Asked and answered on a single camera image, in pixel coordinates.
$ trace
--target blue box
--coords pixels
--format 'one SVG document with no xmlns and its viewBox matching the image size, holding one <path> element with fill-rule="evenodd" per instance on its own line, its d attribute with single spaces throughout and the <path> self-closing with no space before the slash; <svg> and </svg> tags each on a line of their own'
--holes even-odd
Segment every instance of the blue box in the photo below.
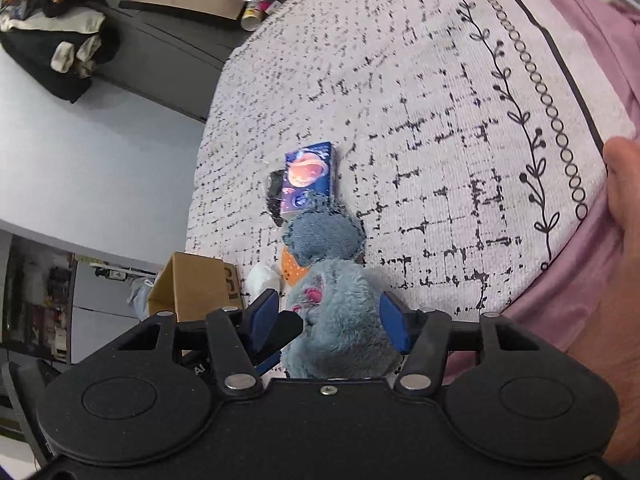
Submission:
<svg viewBox="0 0 640 480">
<path fill-rule="evenodd" d="M 282 179 L 280 215 L 291 218 L 308 204 L 310 191 L 334 198 L 335 152 L 330 142 L 318 142 L 287 153 Z"/>
</svg>

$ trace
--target planet illustration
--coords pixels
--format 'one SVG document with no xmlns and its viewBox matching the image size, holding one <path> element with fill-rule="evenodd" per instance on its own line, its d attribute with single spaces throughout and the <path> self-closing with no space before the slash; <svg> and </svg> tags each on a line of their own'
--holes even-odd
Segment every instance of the planet illustration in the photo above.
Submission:
<svg viewBox="0 0 640 480">
<path fill-rule="evenodd" d="M 306 187 L 329 173 L 329 167 L 315 153 L 303 153 L 289 165 L 289 182 L 295 187 Z"/>
</svg>

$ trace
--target white patterned blanket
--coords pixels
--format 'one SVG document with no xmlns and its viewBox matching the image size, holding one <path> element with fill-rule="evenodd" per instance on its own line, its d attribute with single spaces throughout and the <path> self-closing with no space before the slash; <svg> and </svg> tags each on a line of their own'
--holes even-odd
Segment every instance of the white patterned blanket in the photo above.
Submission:
<svg viewBox="0 0 640 480">
<path fill-rule="evenodd" d="M 548 0 L 290 0 L 237 49 L 198 155 L 187 250 L 277 262 L 268 168 L 330 140 L 366 265 L 476 320 L 547 267 L 633 127 Z"/>
</svg>

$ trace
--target human skin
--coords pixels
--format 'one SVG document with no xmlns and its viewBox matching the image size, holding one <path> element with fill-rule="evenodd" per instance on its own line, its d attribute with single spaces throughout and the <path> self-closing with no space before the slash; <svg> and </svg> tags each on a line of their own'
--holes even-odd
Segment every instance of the human skin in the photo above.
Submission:
<svg viewBox="0 0 640 480">
<path fill-rule="evenodd" d="M 640 147 L 613 137 L 604 146 L 609 211 L 624 232 L 612 280 L 569 355 L 613 387 L 620 421 L 605 453 L 612 463 L 640 458 Z"/>
</svg>

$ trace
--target gray cabinet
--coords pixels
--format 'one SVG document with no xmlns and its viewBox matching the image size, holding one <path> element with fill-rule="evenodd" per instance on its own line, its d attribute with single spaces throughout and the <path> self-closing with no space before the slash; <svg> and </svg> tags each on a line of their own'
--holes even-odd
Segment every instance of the gray cabinet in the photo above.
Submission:
<svg viewBox="0 0 640 480">
<path fill-rule="evenodd" d="M 96 6 L 122 38 L 116 58 L 98 74 L 189 117 L 205 121 L 220 72 L 248 33 L 158 14 L 121 9 L 120 0 Z"/>
</svg>

